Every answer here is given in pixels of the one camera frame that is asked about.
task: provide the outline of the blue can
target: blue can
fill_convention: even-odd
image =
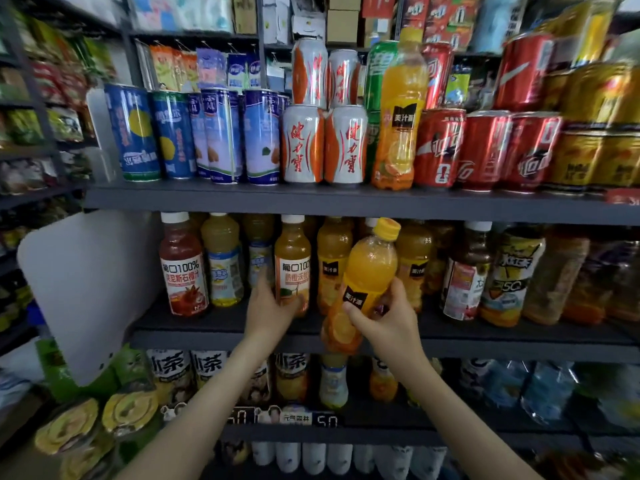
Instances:
[[[123,84],[105,84],[104,97],[124,179],[130,182],[160,180],[160,162],[151,128],[147,90]]]
[[[176,91],[154,91],[153,100],[167,177],[177,180],[195,177],[196,155],[187,95]]]
[[[189,115],[191,117],[191,134],[196,152],[198,176],[210,178],[209,157],[207,156],[207,133],[204,129],[204,106],[200,93],[187,94]]]
[[[280,180],[280,98],[275,91],[244,92],[244,154],[250,184]]]
[[[238,94],[229,89],[203,89],[202,103],[211,181],[236,184],[243,172]]]

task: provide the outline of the white bottle cap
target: white bottle cap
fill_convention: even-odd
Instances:
[[[295,214],[283,214],[282,222],[284,224],[302,224],[305,221],[304,216],[297,216]]]
[[[465,227],[467,229],[475,230],[477,232],[489,232],[491,231],[490,221],[465,221]]]
[[[165,224],[178,224],[189,220],[188,212],[160,212],[160,219]]]

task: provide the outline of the red coca-cola can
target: red coca-cola can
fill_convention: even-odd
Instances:
[[[456,182],[460,188],[489,192],[500,180],[511,132],[508,111],[476,111],[467,115]]]
[[[442,189],[453,185],[466,119],[464,109],[422,112],[413,162],[415,185]]]
[[[453,61],[453,48],[449,42],[428,42],[422,46],[422,56],[429,67],[429,87],[425,109],[442,106]]]
[[[517,112],[500,176],[500,188],[530,194],[544,181],[562,117],[557,112]]]
[[[494,109],[537,109],[553,48],[553,36],[544,32],[524,33],[507,42],[495,86]]]

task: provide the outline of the person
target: person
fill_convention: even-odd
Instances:
[[[298,296],[276,303],[261,273],[251,293],[244,336],[222,371],[210,379],[133,461],[118,480],[197,480],[254,371],[273,352],[293,315]],[[402,281],[390,286],[389,311],[370,319],[350,303],[343,307],[353,325],[405,387],[411,389],[444,443],[471,480],[542,480],[524,460],[476,416],[441,379],[422,350],[418,321]]]

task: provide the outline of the sprite can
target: sprite can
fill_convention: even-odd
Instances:
[[[378,139],[380,138],[380,112],[367,111],[369,124],[367,126],[367,164],[365,166],[364,181],[370,183],[373,173],[373,163],[376,162]]]
[[[378,42],[367,58],[367,78],[364,84],[364,107],[367,111],[380,111],[382,76],[398,52],[397,40]]]

